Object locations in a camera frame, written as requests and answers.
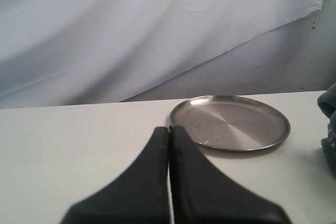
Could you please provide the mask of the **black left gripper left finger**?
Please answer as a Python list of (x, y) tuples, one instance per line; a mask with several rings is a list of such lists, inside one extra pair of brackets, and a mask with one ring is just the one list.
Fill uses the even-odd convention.
[(75, 203), (62, 223), (170, 223), (169, 130), (156, 127), (134, 162), (113, 182)]

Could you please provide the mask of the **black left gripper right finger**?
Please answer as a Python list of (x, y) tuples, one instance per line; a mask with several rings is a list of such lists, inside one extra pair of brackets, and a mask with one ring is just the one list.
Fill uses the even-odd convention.
[(290, 223), (283, 208), (216, 168), (185, 128), (170, 129), (169, 170), (175, 223)]

